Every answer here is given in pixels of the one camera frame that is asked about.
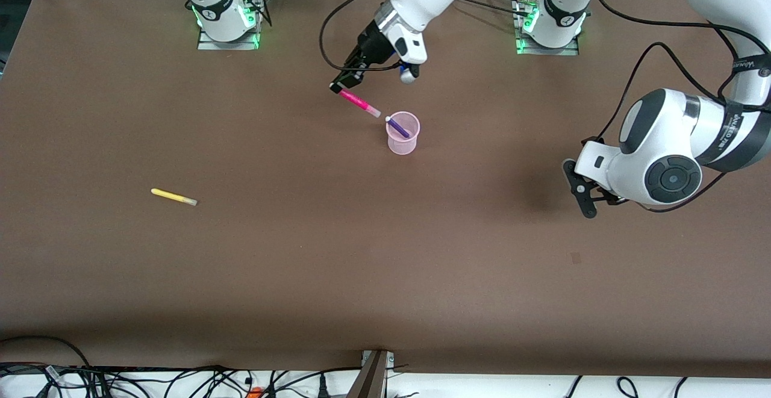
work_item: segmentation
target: pink marker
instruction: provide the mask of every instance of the pink marker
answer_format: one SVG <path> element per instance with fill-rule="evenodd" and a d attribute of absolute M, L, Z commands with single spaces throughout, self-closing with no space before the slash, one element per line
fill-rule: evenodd
<path fill-rule="evenodd" d="M 375 109 L 374 107 L 371 107 L 371 105 L 369 105 L 368 102 L 364 101 L 363 99 L 361 99 L 361 97 L 355 95 L 349 90 L 341 90 L 340 95 L 345 97 L 345 99 L 348 100 L 349 102 L 352 102 L 353 104 L 363 109 L 364 112 L 369 113 L 375 118 L 380 118 L 379 110 Z"/>

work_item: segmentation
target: brown table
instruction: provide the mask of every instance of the brown table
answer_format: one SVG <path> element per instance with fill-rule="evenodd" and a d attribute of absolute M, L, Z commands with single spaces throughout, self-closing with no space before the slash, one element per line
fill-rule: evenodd
<path fill-rule="evenodd" d="M 184 0 L 33 1 L 0 81 L 2 333 L 61 335 L 101 365 L 317 368 L 385 347 L 414 371 L 771 373 L 770 159 L 672 214 L 594 220 L 561 173 L 650 42 L 715 90 L 715 33 L 594 5 L 578 57 L 517 55 L 509 14 L 457 2 L 417 83 L 370 72 L 355 90 L 419 116 L 397 157 L 327 90 L 317 33 L 341 1 L 274 0 L 253 52 L 196 50 Z M 334 60 L 380 1 L 331 22 Z M 663 86 L 694 92 L 656 52 L 630 99 Z"/>

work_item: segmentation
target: plastic cup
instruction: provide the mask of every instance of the plastic cup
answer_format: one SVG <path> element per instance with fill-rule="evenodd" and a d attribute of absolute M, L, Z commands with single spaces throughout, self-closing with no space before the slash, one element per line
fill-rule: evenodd
<path fill-rule="evenodd" d="M 412 153 L 413 149 L 418 145 L 418 135 L 420 134 L 420 121 L 418 121 L 418 117 L 409 112 L 397 112 L 391 115 L 391 119 L 407 130 L 410 138 L 403 137 L 396 129 L 386 124 L 385 132 L 388 134 L 388 148 L 395 154 L 399 154 L 399 156 Z"/>

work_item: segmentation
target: blue marker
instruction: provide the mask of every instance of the blue marker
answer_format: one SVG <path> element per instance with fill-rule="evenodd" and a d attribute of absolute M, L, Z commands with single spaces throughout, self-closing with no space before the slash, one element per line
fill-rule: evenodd
<path fill-rule="evenodd" d="M 393 127 L 394 130 L 399 132 L 399 134 L 403 135 L 403 137 L 410 139 L 410 134 L 408 134 L 407 130 L 405 130 L 402 126 L 399 126 L 399 123 L 394 121 L 393 118 L 386 116 L 385 121 L 389 124 L 389 126 Z"/>

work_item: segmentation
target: marker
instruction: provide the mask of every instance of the marker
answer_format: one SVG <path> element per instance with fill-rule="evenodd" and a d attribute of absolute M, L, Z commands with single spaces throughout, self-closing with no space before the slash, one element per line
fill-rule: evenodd
<path fill-rule="evenodd" d="M 388 123 L 389 126 L 393 127 L 394 130 L 399 132 L 403 137 L 410 139 L 410 134 L 408 134 L 407 130 L 404 129 L 404 127 L 399 126 L 399 123 L 393 120 L 390 116 L 386 116 L 385 118 L 386 123 Z"/>
<path fill-rule="evenodd" d="M 364 112 L 369 113 L 370 115 L 374 116 L 375 118 L 380 118 L 380 111 L 372 107 L 368 104 L 368 102 L 361 99 L 361 97 L 355 95 L 354 93 L 350 92 L 349 90 L 341 90 L 340 95 L 343 96 L 346 100 L 349 102 L 352 102 L 353 104 L 357 105 L 361 109 L 364 110 Z"/>
<path fill-rule="evenodd" d="M 156 195 L 156 196 L 159 196 L 159 197 L 165 197 L 165 198 L 171 199 L 173 201 L 178 201 L 178 202 L 182 202 L 182 203 L 185 203 L 185 204 L 190 204 L 190 205 L 198 204 L 198 201 L 196 201 L 195 199 L 191 199 L 189 197 L 184 197 L 184 196 L 178 195 L 178 194 L 173 194 L 173 193 L 167 192 L 165 190 L 151 189 L 149 192 L 151 192 L 151 194 L 153 194 L 153 195 Z"/>

